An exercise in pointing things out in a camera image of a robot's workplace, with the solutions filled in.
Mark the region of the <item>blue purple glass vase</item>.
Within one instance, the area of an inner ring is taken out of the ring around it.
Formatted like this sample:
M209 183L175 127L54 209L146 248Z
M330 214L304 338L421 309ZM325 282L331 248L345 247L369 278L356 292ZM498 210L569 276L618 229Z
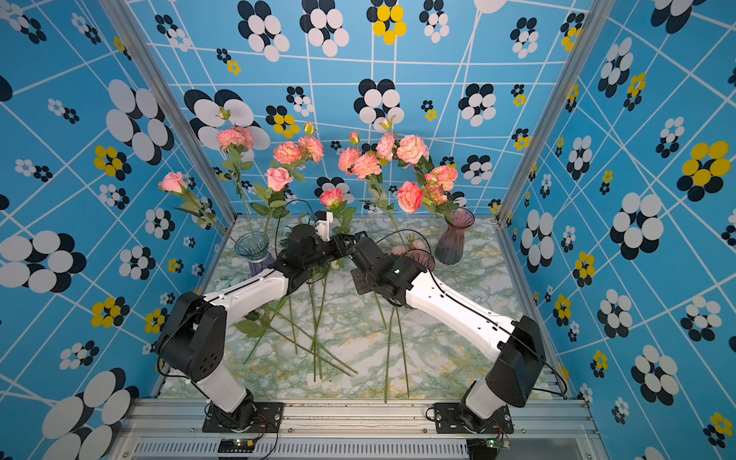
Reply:
M263 231L249 231L235 243L236 253L245 258L252 276L256 276L275 263L270 239Z

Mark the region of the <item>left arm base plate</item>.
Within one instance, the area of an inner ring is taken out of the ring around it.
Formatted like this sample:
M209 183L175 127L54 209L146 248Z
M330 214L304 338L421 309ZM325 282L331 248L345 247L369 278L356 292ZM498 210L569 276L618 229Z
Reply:
M205 433L276 433L284 417L283 402L244 402L234 412L214 404L205 406Z

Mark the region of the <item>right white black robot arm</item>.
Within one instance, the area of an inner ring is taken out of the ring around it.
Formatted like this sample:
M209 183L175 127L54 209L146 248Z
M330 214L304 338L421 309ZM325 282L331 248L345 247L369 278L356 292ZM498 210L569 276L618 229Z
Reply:
M348 250L356 268L356 291L372 291L389 303L429 314L464 337L492 362L461 400L456 417L481 433L499 423L504 406L524 407L546 364L540 327L534 319L514 319L484 308L441 282L419 262L384 252L366 233Z

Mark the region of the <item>pink peony flower stem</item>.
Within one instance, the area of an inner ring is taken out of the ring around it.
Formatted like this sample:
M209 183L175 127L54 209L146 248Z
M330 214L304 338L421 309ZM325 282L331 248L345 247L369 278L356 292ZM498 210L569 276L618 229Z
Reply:
M378 125L384 130L383 136L376 147L379 159L386 163L398 160L401 168L411 167L420 186L427 183L426 175L433 168L430 158L430 149L425 140L419 135L398 136L394 130L392 119L381 117Z

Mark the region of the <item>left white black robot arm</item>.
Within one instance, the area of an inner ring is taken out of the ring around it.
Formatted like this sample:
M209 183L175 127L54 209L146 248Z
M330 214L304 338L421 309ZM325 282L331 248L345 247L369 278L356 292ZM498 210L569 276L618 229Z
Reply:
M178 297L155 343L155 354L210 401L211 420L226 430L247 430L260 418L252 393L223 362L226 330L260 306L297 291L313 270L345 258L366 236L364 231L331 236L325 220L316 226L294 226L286 247L258 274L222 291Z

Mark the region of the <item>single pink rose stem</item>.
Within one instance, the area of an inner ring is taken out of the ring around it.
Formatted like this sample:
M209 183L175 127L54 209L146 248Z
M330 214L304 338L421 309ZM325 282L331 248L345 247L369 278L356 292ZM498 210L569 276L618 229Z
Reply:
M422 207L427 208L432 214L437 214L447 200L442 188L436 184L420 187L417 183L408 181L397 191L398 205L406 214L415 214Z

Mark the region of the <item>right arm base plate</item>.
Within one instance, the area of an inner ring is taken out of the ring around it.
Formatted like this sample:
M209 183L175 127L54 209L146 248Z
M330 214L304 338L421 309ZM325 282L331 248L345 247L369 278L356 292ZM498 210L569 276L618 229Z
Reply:
M488 419L475 415L461 402L436 402L425 411L438 434L479 434L500 437L515 431L508 406L497 409Z

